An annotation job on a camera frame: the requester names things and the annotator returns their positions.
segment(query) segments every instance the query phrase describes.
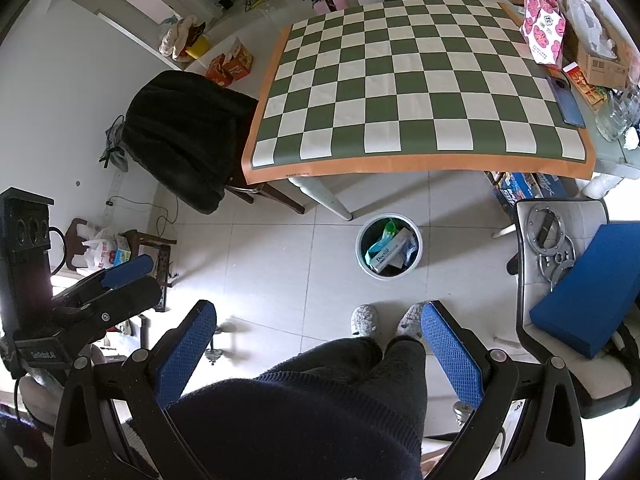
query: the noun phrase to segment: phone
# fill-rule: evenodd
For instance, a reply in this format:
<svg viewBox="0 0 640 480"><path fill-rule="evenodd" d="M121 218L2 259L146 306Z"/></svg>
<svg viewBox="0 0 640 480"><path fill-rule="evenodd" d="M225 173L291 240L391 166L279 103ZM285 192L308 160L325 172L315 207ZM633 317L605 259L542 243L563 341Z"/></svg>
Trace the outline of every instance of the phone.
<svg viewBox="0 0 640 480"><path fill-rule="evenodd" d="M551 86L551 91L554 93L554 97L558 102L564 122L578 126L579 128L584 128L584 118L582 117L580 108L578 108L578 103L575 102L575 97L571 92L569 83L563 79L551 76L547 76L546 80L549 81L549 86Z"/></svg>

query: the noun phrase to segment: chessboard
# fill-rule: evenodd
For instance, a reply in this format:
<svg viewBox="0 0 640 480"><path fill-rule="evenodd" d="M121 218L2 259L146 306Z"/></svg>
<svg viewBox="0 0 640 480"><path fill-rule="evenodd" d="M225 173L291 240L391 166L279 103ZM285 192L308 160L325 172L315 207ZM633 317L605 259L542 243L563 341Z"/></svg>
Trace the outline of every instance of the chessboard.
<svg viewBox="0 0 640 480"><path fill-rule="evenodd" d="M548 70L496 2L351 7L295 23L274 55L243 159L254 182L432 168L593 171L587 132L562 120Z"/></svg>

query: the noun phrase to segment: white chair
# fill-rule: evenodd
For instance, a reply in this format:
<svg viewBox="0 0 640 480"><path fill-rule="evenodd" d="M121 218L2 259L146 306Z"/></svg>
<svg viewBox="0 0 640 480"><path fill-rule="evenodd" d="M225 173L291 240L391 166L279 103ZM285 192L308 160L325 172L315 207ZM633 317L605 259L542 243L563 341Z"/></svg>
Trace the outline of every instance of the white chair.
<svg viewBox="0 0 640 480"><path fill-rule="evenodd" d="M540 362L545 362L553 356L564 359L572 374L583 418L604 415L633 404L640 396L640 366L628 363L625 366L611 342L590 360L540 330L530 320L529 311L550 292L550 283L538 268L538 255L529 246L525 234L529 211L536 206L549 207L562 217L564 230L574 242L576 258L584 253L600 225L609 222L606 206L598 200L522 200L515 205L519 259L516 316L518 339L522 347ZM636 343L640 342L638 308L632 308L630 305L624 324ZM633 342L630 342L626 348L632 350L633 346Z"/></svg>

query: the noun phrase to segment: black pants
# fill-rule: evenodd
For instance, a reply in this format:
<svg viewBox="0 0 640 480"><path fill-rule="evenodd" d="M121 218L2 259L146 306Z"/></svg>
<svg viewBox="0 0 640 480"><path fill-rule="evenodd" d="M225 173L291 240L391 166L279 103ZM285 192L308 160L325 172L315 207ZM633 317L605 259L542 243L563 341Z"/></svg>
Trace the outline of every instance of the black pants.
<svg viewBox="0 0 640 480"><path fill-rule="evenodd" d="M424 433L427 412L425 352L408 336L393 339L384 356L369 337L329 341L273 367L270 372L304 372L357 388Z"/></svg>

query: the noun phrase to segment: blue cushion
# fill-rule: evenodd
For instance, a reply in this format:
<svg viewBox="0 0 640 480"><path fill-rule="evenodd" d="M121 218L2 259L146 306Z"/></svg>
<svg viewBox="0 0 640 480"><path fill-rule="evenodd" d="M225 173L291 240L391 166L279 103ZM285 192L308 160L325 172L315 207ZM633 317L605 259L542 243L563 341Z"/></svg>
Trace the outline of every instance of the blue cushion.
<svg viewBox="0 0 640 480"><path fill-rule="evenodd" d="M529 312L531 322L591 359L640 291L640 222L601 225L574 268Z"/></svg>

